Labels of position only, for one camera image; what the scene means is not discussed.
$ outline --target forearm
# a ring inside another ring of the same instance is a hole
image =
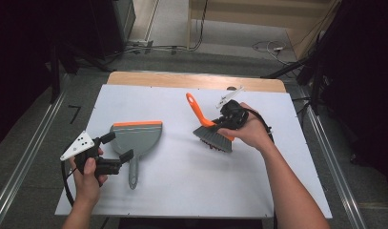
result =
[[[62,228],[88,229],[90,226],[92,209],[93,205],[85,202],[77,202],[76,200]]]
[[[279,228],[329,228],[316,202],[277,147],[272,143],[263,148]]]

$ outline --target gray dustpan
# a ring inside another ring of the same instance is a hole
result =
[[[133,150],[134,157],[129,166],[129,186],[135,189],[138,181],[139,158],[147,154],[161,137],[161,121],[120,122],[111,126],[116,138],[111,142],[120,155]]]

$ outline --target white tabletop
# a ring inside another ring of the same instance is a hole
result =
[[[162,120],[161,138],[140,158],[135,190],[128,183],[129,164],[101,188],[95,215],[133,217],[241,218],[273,216],[273,201],[261,154],[240,139],[233,152],[209,149],[193,130],[199,122],[187,102],[191,93],[209,119],[220,117],[216,103],[229,91],[104,85],[87,132],[106,134],[115,122]],[[258,110],[273,128],[276,146],[309,190],[326,218],[331,212],[319,182],[291,97],[281,93],[243,92],[235,100]],[[111,144],[104,158],[117,158]],[[75,188],[69,178],[72,194]],[[71,210],[63,192],[56,215]]]

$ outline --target brush bristles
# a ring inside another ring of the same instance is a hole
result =
[[[217,132],[213,132],[210,129],[200,126],[194,130],[194,135],[198,136],[200,140],[210,146],[211,149],[215,148],[219,151],[230,153],[232,151],[232,141],[224,135]]]

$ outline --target hand brush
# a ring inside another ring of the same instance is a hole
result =
[[[194,135],[198,136],[200,140],[208,144],[211,149],[215,148],[219,151],[230,153],[232,151],[232,141],[235,138],[219,134],[217,132],[217,128],[215,128],[216,124],[205,118],[194,97],[189,93],[187,93],[186,96],[188,103],[191,105],[191,108],[199,119],[200,124],[202,124],[199,128],[194,130]]]

